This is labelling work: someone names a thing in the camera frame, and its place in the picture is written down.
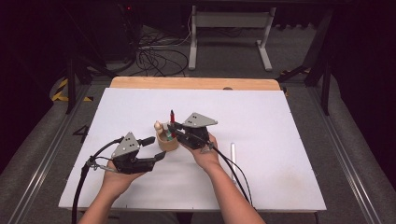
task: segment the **forearm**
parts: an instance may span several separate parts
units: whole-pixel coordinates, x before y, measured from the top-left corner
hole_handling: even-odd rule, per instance
[[[106,223],[111,205],[114,201],[116,201],[116,198],[110,197],[99,191],[91,206],[79,221],[79,224]]]
[[[239,189],[221,166],[211,168],[206,172],[212,181],[225,223],[265,223],[241,192],[239,192]]]

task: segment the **floor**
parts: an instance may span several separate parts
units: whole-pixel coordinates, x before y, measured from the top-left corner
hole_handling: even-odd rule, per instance
[[[177,76],[276,78],[281,71],[302,63],[315,31],[313,27],[288,27],[283,31],[273,28],[266,48],[274,70],[265,72],[255,47],[261,30],[243,30],[236,37],[204,30],[198,36],[196,69]],[[168,49],[189,55],[188,42]],[[185,62],[175,52],[162,54],[180,64]],[[172,73],[177,69],[178,65],[168,63],[163,71]],[[136,71],[139,69],[133,65],[120,75],[128,76]],[[145,75],[141,72],[135,76]],[[148,76],[155,75],[157,71],[148,71]],[[305,75],[298,75],[281,86],[288,90],[290,110],[328,208],[318,212],[319,222],[396,223],[396,192],[341,100],[336,80],[332,79],[327,117],[318,107],[320,82],[314,88],[307,88],[304,78]],[[60,81],[54,83],[54,90]],[[90,86],[78,85],[78,98],[90,96],[93,101],[81,101],[70,115],[64,113],[67,102],[54,102],[25,139],[0,176],[0,223],[70,222],[71,212],[58,208],[58,202],[82,146],[81,136],[74,133],[84,125],[90,126],[110,81],[108,77],[95,76]],[[317,223],[313,214],[263,213],[262,216],[267,223]],[[119,213],[113,212],[109,223],[119,223]]]

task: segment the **hand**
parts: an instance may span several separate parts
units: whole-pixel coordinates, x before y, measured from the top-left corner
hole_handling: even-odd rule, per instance
[[[109,161],[107,163],[107,166],[116,170],[116,167],[114,166],[112,161]],[[111,171],[105,171],[105,176],[103,178],[103,183],[100,191],[101,193],[104,193],[108,197],[115,200],[119,198],[120,195],[129,188],[132,181],[134,181],[143,174],[145,173],[126,175],[114,173]]]
[[[216,137],[211,133],[209,134],[209,141],[213,142],[215,147],[218,147],[218,142],[216,141]],[[205,153],[201,153],[200,149],[191,149],[183,145],[186,149],[188,149],[192,156],[195,159],[195,162],[201,166],[206,172],[210,171],[213,167],[221,167],[219,163],[219,155],[218,153],[212,149]]]

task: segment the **red marker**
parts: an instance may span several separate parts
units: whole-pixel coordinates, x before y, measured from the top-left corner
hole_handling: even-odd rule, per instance
[[[175,113],[173,112],[173,110],[171,110],[171,125],[173,126],[175,123]]]

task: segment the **gray carpet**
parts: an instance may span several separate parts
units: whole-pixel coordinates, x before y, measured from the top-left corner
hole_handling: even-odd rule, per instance
[[[255,40],[260,39],[262,31],[246,30],[240,36],[230,38],[217,32],[201,32],[198,39],[197,66],[194,71],[186,70],[188,77],[246,77],[275,78],[282,70],[300,65],[309,47],[315,30],[306,28],[279,31],[273,28],[267,43],[267,51],[274,71],[264,71]],[[189,45],[172,47],[189,55]],[[182,62],[175,54],[166,54]],[[164,71],[177,69],[169,65]],[[137,71],[134,65],[121,73],[127,76]],[[327,211],[319,212],[322,224],[366,223],[361,207],[349,186],[345,173],[334,153],[333,145],[320,114],[315,107],[309,91],[303,84],[304,75],[294,77],[282,84],[289,90],[288,103],[302,137],[307,155],[317,179]],[[33,200],[23,223],[68,223],[71,212],[57,207],[64,190],[66,178],[81,148],[81,136],[73,132],[83,125],[90,125],[96,107],[105,87],[107,77],[95,77],[87,96],[93,102],[83,102],[70,127],[64,135],[56,158],[51,165],[42,186]],[[46,154],[51,141],[64,118],[67,102],[55,102],[52,109],[35,127],[14,156],[7,169],[0,176],[0,223],[7,223],[17,206],[36,167]],[[361,180],[367,188],[375,209],[383,223],[396,223],[396,193],[370,152],[364,139],[350,117],[346,106],[340,99],[335,80],[332,80],[330,98],[331,120],[338,132],[347,154],[350,156]],[[267,223],[316,223],[312,214],[262,214]],[[109,223],[118,223],[110,219]]]

